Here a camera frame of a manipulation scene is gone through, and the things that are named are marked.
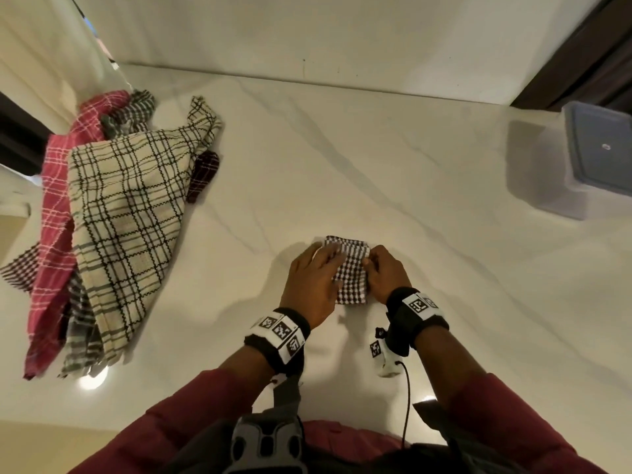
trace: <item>white marble countertop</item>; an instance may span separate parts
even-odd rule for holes
[[[278,303],[291,259],[328,234],[384,244],[454,334],[580,452],[632,462],[632,220],[576,222],[523,199],[528,143],[554,115],[185,71],[122,67],[157,127],[202,94],[225,121],[219,173],[186,213],[133,359],[96,390],[21,380],[26,295],[3,286],[0,418],[121,429],[241,343]],[[36,236],[21,241],[27,247]],[[301,415],[401,434],[406,379],[375,375],[377,304],[338,306],[306,346]],[[413,402],[432,393],[409,357]],[[257,402],[270,402],[265,392]],[[437,441],[417,415],[407,438]]]

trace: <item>black cable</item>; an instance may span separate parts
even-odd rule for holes
[[[408,377],[408,369],[406,369],[406,365],[402,361],[395,361],[395,364],[401,364],[404,368],[404,372],[406,372],[406,382],[408,384],[408,405],[406,407],[406,420],[404,421],[404,434],[401,436],[401,448],[404,449],[406,447],[406,429],[408,428],[408,414],[410,414],[410,378]]]

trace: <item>plastic container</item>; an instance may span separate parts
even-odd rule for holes
[[[574,219],[632,215],[632,116],[570,102],[533,157],[538,208]]]

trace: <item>container lid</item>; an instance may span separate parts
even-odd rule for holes
[[[632,116],[575,101],[564,113],[575,178],[632,196]]]

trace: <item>plaid cloth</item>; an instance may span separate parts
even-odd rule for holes
[[[73,249],[103,340],[118,358],[150,310],[178,238],[195,159],[222,126],[202,97],[188,124],[75,148]]]
[[[59,377],[82,371],[103,359],[103,342],[97,320],[83,287],[79,270],[75,269],[68,281],[70,313],[64,350],[66,356]]]
[[[194,172],[191,175],[191,184],[186,193],[186,202],[194,204],[197,197],[206,185],[211,182],[219,169],[219,156],[213,151],[206,151],[195,160]]]
[[[39,243],[28,248],[6,266],[0,268],[0,276],[11,286],[30,293],[37,276],[37,252]]]
[[[154,115],[156,99],[147,90],[134,92],[130,96],[130,103],[109,115],[101,115],[101,125],[107,140],[114,140],[119,136],[149,131],[148,122]]]
[[[72,148],[104,139],[100,116],[122,108],[126,91],[100,94],[79,106],[79,115],[67,135],[52,135],[42,167],[42,230],[37,275],[31,292],[27,331],[30,346],[26,379],[43,373],[59,353],[59,322],[68,303],[67,282],[75,268],[72,252],[73,219],[67,196],[67,154]]]
[[[355,239],[327,236],[325,245],[340,243],[341,251],[347,254],[347,259],[334,276],[335,280],[342,280],[343,286],[338,291],[337,304],[366,304],[367,303],[367,273],[362,269],[362,259],[368,256],[368,244]]]

